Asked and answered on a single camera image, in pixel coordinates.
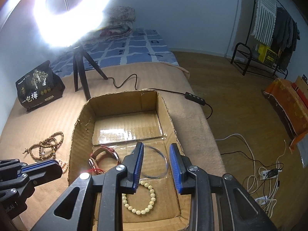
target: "beaded bracelet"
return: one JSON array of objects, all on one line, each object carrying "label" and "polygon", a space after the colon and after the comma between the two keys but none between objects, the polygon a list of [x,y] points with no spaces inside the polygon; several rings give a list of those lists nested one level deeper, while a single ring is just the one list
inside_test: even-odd
[{"label": "beaded bracelet", "polygon": [[156,201],[155,194],[154,194],[155,191],[153,189],[153,186],[149,185],[149,183],[143,180],[140,181],[139,183],[150,190],[151,201],[149,202],[149,205],[144,210],[141,210],[141,211],[136,210],[135,208],[130,206],[129,203],[127,202],[126,194],[122,194],[122,202],[124,204],[124,207],[126,207],[128,210],[132,211],[133,213],[137,215],[146,214],[147,212],[150,212],[150,210],[153,208],[154,202]]},{"label": "beaded bracelet", "polygon": [[62,174],[64,174],[68,170],[68,163],[62,161],[61,159],[58,161],[60,167],[62,168]]},{"label": "beaded bracelet", "polygon": [[[55,138],[55,136],[57,135],[61,135],[61,140],[59,142],[57,142],[57,139]],[[43,161],[43,160],[47,160],[49,158],[53,158],[55,159],[55,156],[56,156],[56,150],[59,148],[59,146],[63,143],[63,139],[64,139],[64,134],[63,132],[59,131],[59,132],[56,132],[54,133],[53,135],[51,135],[50,137],[46,138],[45,140],[43,141],[40,141],[39,143],[37,144],[34,144],[32,145],[30,148],[26,148],[26,150],[23,152],[23,154],[25,153],[28,153],[31,155],[31,157],[36,160],[36,161]],[[35,148],[35,147],[38,147],[39,148],[39,157],[35,157],[33,154],[32,154],[32,149]],[[45,155],[45,152],[42,151],[42,148],[51,148],[52,151],[51,153]]]}]

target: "blue checkered bedsheet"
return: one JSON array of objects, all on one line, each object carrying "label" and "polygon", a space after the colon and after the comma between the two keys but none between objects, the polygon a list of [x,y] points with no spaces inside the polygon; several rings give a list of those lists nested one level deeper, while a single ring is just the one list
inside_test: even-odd
[{"label": "blue checkered bedsheet", "polygon": [[[84,49],[103,67],[125,65],[135,62],[168,62],[179,65],[164,40],[156,30],[134,31],[131,37],[115,41],[85,44]],[[73,51],[62,54],[51,64],[54,73],[64,77],[73,73]],[[93,67],[84,58],[85,70]]]}]

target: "black bag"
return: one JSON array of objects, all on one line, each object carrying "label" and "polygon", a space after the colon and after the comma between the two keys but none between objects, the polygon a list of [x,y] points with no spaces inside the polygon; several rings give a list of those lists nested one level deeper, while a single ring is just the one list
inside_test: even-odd
[{"label": "black bag", "polygon": [[27,112],[62,97],[65,86],[45,61],[16,82],[17,96]]}]

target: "hanging clothes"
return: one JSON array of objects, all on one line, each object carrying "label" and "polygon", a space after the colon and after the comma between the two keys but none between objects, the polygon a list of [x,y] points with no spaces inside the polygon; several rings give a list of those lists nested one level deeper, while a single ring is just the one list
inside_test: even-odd
[{"label": "hanging clothes", "polygon": [[269,46],[276,21],[276,0],[257,0],[256,21],[252,35]]},{"label": "hanging clothes", "polygon": [[277,8],[276,23],[273,33],[273,39],[277,42],[281,51],[290,47],[293,40],[293,19],[283,8]]},{"label": "hanging clothes", "polygon": [[297,24],[293,21],[293,31],[292,31],[292,43],[289,48],[285,48],[281,53],[280,58],[278,59],[278,67],[285,71],[290,63],[290,59],[293,51],[296,50],[297,40],[300,40],[299,31],[297,28]]},{"label": "hanging clothes", "polygon": [[293,51],[296,49],[297,40],[300,40],[297,24],[284,8],[277,8],[276,23],[273,33],[272,50],[281,50],[277,61],[278,67],[286,71]]}]

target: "power strip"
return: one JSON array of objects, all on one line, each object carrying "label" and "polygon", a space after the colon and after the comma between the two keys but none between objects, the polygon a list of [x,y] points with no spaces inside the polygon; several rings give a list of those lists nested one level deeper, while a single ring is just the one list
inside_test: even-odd
[{"label": "power strip", "polygon": [[259,206],[264,205],[265,200],[267,200],[267,195],[255,199],[256,203],[258,203]]},{"label": "power strip", "polygon": [[[263,170],[263,171],[261,172],[260,180],[265,180],[268,171],[269,171],[269,170]],[[271,177],[271,178],[266,178],[266,179],[267,179],[267,180],[268,180],[268,179],[274,179],[274,178],[276,178],[276,177],[277,177],[277,176],[273,176],[273,177]]]}]

